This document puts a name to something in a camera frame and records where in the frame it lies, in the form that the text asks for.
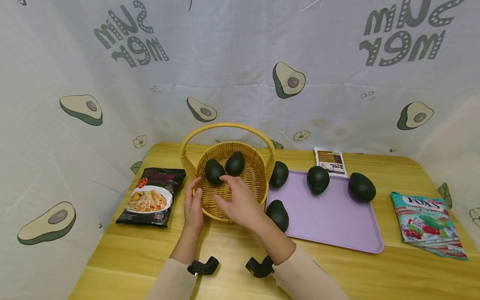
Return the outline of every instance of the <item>person's left hand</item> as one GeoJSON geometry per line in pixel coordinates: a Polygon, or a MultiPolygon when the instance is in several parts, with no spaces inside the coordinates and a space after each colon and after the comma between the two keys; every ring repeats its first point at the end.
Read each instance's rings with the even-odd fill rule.
{"type": "Polygon", "coordinates": [[[193,188],[195,184],[202,179],[198,177],[190,182],[187,186],[184,201],[185,226],[184,230],[193,230],[200,234],[204,226],[204,213],[202,211],[202,189],[198,188],[195,195],[193,195],[193,188]]]}

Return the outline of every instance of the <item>forearm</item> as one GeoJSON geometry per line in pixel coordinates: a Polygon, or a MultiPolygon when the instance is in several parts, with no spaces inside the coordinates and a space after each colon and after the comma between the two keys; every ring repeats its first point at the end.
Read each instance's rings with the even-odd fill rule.
{"type": "Polygon", "coordinates": [[[286,261],[274,265],[273,269],[276,284],[293,300],[348,300],[341,287],[299,246],[286,261]]]}
{"type": "Polygon", "coordinates": [[[274,264],[283,263],[295,252],[297,245],[266,215],[259,219],[252,230],[274,264]]]}
{"type": "Polygon", "coordinates": [[[188,300],[197,277],[188,272],[195,260],[200,233],[184,228],[170,258],[158,275],[145,300],[188,300]]]}
{"type": "Polygon", "coordinates": [[[197,230],[184,227],[170,258],[182,264],[192,264],[197,254],[199,237],[200,233],[197,230]]]}

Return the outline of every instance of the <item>person's right hand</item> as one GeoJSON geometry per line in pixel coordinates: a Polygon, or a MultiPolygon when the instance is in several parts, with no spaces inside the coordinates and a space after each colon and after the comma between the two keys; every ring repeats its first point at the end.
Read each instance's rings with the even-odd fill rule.
{"type": "Polygon", "coordinates": [[[227,202],[220,196],[214,195],[213,199],[218,207],[235,223],[247,229],[254,230],[266,216],[255,199],[255,195],[240,177],[223,175],[220,176],[220,179],[230,186],[232,190],[232,201],[227,202]]]}

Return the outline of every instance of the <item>hand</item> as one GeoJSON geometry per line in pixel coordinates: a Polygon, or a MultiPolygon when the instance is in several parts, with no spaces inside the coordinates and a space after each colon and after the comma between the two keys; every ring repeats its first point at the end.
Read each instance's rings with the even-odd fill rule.
{"type": "Polygon", "coordinates": [[[190,182],[187,186],[184,201],[185,226],[183,230],[191,230],[198,234],[202,231],[204,226],[204,213],[202,211],[202,189],[198,188],[195,196],[193,195],[193,188],[202,179],[198,177],[190,182]]]}
{"type": "Polygon", "coordinates": [[[220,196],[214,195],[213,199],[218,207],[235,223],[254,231],[266,218],[255,195],[240,177],[224,175],[220,179],[230,186],[232,201],[226,202],[220,196]]]}

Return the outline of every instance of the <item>beige sleeve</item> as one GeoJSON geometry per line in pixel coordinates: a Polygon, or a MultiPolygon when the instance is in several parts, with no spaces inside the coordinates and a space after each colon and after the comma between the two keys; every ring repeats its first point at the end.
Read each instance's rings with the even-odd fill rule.
{"type": "Polygon", "coordinates": [[[167,259],[160,275],[145,300],[188,300],[195,288],[197,276],[187,271],[187,265],[167,259]]]}
{"type": "Polygon", "coordinates": [[[286,261],[273,265],[273,277],[292,300],[347,300],[340,286],[300,246],[286,261]]]}

